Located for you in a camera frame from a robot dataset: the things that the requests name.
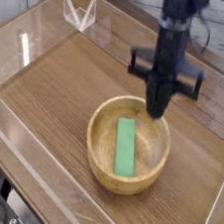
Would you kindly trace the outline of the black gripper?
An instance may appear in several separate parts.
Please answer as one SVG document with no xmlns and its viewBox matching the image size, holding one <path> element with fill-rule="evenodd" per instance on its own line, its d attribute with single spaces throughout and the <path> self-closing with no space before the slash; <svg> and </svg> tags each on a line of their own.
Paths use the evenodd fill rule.
<svg viewBox="0 0 224 224">
<path fill-rule="evenodd" d="M 154 119 L 163 117 L 170 98 L 176 92 L 198 99 L 206 74 L 186 58 L 186 45 L 189 41 L 189 29 L 175 31 L 159 27 L 154 49 L 131 49 L 129 73 L 147 81 L 147 112 Z M 156 76 L 149 77 L 150 74 L 157 75 L 160 80 Z"/>
</svg>

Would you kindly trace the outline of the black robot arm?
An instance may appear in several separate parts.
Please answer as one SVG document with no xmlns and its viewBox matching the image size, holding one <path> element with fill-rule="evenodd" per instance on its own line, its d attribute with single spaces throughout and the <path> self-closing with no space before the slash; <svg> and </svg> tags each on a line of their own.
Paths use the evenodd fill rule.
<svg viewBox="0 0 224 224">
<path fill-rule="evenodd" d="M 200 52 L 208 47 L 211 31 L 202 17 L 202 9 L 209 5 L 209 1 L 163 0 L 156 47 L 131 49 L 128 70 L 146 82 L 146 111 L 154 119 L 163 117 L 170 99 L 176 93 L 185 94 L 193 100 L 198 99 L 206 74 L 190 63 L 185 53 L 191 38 L 192 16 L 195 14 L 198 14 L 208 35 Z"/>
</svg>

